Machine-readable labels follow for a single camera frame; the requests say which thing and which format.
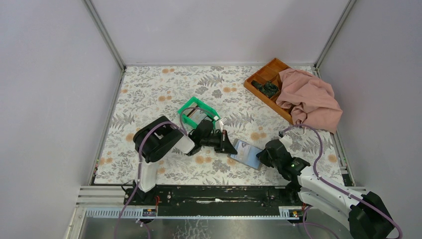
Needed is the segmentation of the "green plastic bin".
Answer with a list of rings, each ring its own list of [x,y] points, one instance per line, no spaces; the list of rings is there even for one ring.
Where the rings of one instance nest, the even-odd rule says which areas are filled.
[[[179,110],[180,122],[195,129],[202,120],[208,120],[215,125],[220,116],[212,107],[196,97],[191,97]]]

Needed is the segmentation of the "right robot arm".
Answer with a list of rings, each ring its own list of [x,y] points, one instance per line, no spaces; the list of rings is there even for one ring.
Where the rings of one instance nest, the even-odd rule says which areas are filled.
[[[298,189],[303,203],[340,222],[354,239],[385,239],[394,230],[394,221],[377,194],[360,193],[324,179],[307,161],[292,157],[280,140],[269,141],[257,158]]]

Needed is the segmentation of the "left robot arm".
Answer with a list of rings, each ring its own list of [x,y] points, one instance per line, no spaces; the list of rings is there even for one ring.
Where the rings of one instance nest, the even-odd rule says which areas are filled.
[[[202,120],[189,133],[182,132],[166,116],[162,116],[140,129],[133,137],[140,166],[136,187],[146,193],[156,186],[158,161],[173,148],[192,156],[203,146],[212,147],[216,153],[237,154],[227,131],[215,128],[210,120]]]

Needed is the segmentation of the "card stack in bin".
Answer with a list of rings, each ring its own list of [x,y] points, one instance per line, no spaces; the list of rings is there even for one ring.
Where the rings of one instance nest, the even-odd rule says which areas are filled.
[[[196,124],[199,124],[202,120],[205,120],[208,117],[205,112],[198,109],[188,109],[185,111],[185,115]]]

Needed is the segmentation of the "pink cloth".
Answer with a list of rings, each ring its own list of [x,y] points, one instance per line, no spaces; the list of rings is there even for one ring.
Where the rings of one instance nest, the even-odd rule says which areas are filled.
[[[343,111],[332,86],[304,70],[289,68],[279,75],[282,86],[276,104],[291,110],[293,124],[335,133]]]

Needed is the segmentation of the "dark green patterned cloth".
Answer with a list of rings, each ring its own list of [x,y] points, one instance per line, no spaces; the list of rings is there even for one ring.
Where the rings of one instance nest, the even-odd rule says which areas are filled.
[[[279,88],[271,82],[260,84],[257,81],[252,81],[251,85],[268,98],[272,98],[273,96],[275,96],[279,90]]]

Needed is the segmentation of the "orange compartment tray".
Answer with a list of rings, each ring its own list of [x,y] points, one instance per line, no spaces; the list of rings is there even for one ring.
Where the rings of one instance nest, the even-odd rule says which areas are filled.
[[[292,108],[284,109],[276,104],[282,88],[282,80],[279,73],[286,69],[290,69],[290,66],[278,58],[274,58],[247,78],[243,85],[287,122],[294,124],[291,116]]]

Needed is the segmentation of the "floral table mat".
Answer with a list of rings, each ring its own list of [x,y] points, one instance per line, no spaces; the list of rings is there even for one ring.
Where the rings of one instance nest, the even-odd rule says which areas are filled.
[[[231,141],[263,148],[289,123],[244,88],[257,66],[128,67],[98,161],[94,183],[123,184],[137,177],[135,133],[160,116],[179,124],[178,110],[192,97],[227,118]],[[173,149],[158,162],[158,184],[286,185],[274,168],[256,170],[203,147],[193,156]]]

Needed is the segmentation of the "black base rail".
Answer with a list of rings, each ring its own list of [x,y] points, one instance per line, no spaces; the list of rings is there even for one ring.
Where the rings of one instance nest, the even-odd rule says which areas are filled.
[[[146,206],[147,216],[280,217],[298,220],[306,205],[284,186],[157,185],[148,192],[123,188],[123,202]]]

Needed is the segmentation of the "aluminium frame post right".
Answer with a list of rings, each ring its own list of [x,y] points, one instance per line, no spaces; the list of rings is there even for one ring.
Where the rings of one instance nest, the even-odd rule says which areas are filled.
[[[321,67],[325,57],[327,56],[331,46],[334,44],[338,34],[340,33],[343,25],[345,24],[348,16],[352,12],[355,4],[357,3],[357,0],[349,0],[343,9],[337,23],[335,24],[326,44],[324,45],[320,55],[318,56],[317,60],[314,63],[314,68],[319,71],[319,68]]]

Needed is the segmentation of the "aluminium frame post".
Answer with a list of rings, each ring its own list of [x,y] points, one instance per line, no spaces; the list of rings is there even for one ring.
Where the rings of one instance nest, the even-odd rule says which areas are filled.
[[[343,9],[337,23],[335,24],[326,44],[324,45],[320,55],[318,56],[317,60],[314,63],[314,68],[319,71],[319,68],[321,67],[325,57],[327,56],[331,46],[334,44],[338,34],[340,33],[343,25],[345,24],[348,16],[352,12],[355,4],[357,3],[357,0],[349,0]]]
[[[88,14],[93,20],[94,25],[96,26],[99,34],[101,35],[106,47],[108,48],[109,52],[111,53],[113,59],[115,60],[116,64],[118,65],[121,71],[125,71],[126,65],[118,52],[117,47],[115,46],[104,22],[101,19],[99,12],[97,11],[95,4],[92,0],[82,0],[82,3],[85,5],[85,8],[88,11]]]

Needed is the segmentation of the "aluminium frame post left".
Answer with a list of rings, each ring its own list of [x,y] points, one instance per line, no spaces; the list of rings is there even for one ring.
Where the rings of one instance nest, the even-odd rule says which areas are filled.
[[[101,35],[106,47],[108,48],[109,52],[111,53],[113,59],[115,60],[116,64],[118,65],[121,71],[125,71],[126,65],[118,52],[117,47],[115,46],[104,22],[101,19],[99,12],[97,11],[95,4],[92,0],[82,0],[82,3],[85,5],[85,8],[88,11],[88,14],[93,20],[94,25],[96,26],[99,34]]]

